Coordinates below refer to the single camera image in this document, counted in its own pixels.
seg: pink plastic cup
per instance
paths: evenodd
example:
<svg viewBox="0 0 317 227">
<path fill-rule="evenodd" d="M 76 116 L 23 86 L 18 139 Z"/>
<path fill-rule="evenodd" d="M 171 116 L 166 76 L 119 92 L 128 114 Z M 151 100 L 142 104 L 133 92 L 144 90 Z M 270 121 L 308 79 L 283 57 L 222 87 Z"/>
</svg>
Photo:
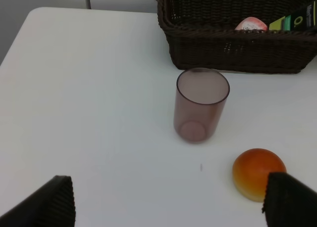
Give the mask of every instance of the pink plastic cup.
<svg viewBox="0 0 317 227">
<path fill-rule="evenodd" d="M 212 69 L 194 68 L 176 82 L 174 127 L 186 141 L 202 142 L 217 128 L 230 93 L 226 78 Z"/>
</svg>

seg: cup rim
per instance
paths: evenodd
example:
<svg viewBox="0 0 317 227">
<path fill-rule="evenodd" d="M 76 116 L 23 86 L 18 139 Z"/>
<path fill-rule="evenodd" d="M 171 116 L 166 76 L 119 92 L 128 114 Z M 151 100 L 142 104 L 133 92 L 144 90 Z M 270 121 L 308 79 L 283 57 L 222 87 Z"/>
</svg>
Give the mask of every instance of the cup rim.
<svg viewBox="0 0 317 227">
<path fill-rule="evenodd" d="M 191 70 L 195 70 L 195 69 L 207 69 L 207 70 L 211 70 L 211 71 L 213 71 L 214 73 L 219 74 L 220 76 L 222 76 L 222 77 L 224 78 L 224 80 L 227 82 L 227 85 L 228 85 L 228 93 L 226 94 L 226 96 L 225 96 L 222 100 L 220 100 L 220 101 L 218 101 L 218 102 L 214 102 L 214 103 L 199 103 L 199 102 L 194 102 L 194 101 L 188 99 L 184 94 L 182 94 L 182 92 L 180 91 L 180 89 L 179 89 L 179 87 L 178 87 L 179 78 L 180 78 L 183 74 L 185 74 L 185 73 L 187 73 L 187 72 L 189 72 L 189 71 L 191 71 Z M 219 104 L 219 103 L 225 101 L 225 100 L 228 98 L 229 93 L 230 93 L 230 84 L 229 84 L 228 80 L 226 79 L 226 77 L 224 77 L 221 73 L 219 73 L 218 71 L 216 71 L 216 70 L 214 70 L 214 69 L 203 68 L 203 67 L 196 67 L 196 68 L 191 68 L 191 69 L 188 69 L 188 70 L 183 71 L 183 72 L 178 76 L 178 78 L 177 78 L 177 80 L 176 80 L 176 87 L 177 87 L 177 90 L 178 90 L 178 92 L 180 93 L 180 95 L 182 95 L 182 97 L 185 98 L 186 100 L 188 100 L 188 101 L 190 101 L 190 102 L 192 102 L 192 103 L 198 104 L 198 105 L 206 105 L 206 106 L 216 105 L 216 104 Z"/>
</svg>

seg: table surface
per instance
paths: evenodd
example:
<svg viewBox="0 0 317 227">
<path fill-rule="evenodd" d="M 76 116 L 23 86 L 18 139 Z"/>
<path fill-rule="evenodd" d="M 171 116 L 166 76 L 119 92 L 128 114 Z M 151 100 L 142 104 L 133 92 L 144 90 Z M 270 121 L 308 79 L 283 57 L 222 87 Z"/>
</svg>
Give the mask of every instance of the table surface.
<svg viewBox="0 0 317 227">
<path fill-rule="evenodd" d="M 265 227 L 232 164 L 266 148 L 317 189 L 316 67 L 224 73 L 216 133 L 188 144 L 173 128 L 181 72 L 155 14 L 36 9 L 0 67 L 0 214 L 70 175 L 77 227 Z"/>
</svg>

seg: gray wall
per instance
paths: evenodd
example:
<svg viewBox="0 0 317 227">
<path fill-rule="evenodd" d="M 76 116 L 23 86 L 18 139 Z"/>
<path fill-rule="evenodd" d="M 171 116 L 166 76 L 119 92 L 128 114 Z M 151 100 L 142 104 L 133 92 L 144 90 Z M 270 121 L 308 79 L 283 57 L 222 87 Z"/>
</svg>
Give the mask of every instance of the gray wall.
<svg viewBox="0 0 317 227">
<path fill-rule="evenodd" d="M 0 64 L 28 13 L 43 6 L 85 8 L 86 0 L 0 0 Z"/>
<path fill-rule="evenodd" d="M 90 0 L 92 9 L 156 13 L 154 0 Z"/>
</svg>

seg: wicker basket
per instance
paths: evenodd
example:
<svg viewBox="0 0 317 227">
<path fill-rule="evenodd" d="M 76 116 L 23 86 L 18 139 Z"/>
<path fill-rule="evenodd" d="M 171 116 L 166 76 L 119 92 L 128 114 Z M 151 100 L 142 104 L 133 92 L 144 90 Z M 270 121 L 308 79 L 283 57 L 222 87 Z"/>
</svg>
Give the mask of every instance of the wicker basket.
<svg viewBox="0 0 317 227">
<path fill-rule="evenodd" d="M 269 25 L 313 0 L 158 0 L 158 21 L 179 69 L 299 73 L 317 54 L 316 33 L 237 31 L 247 17 Z"/>
</svg>

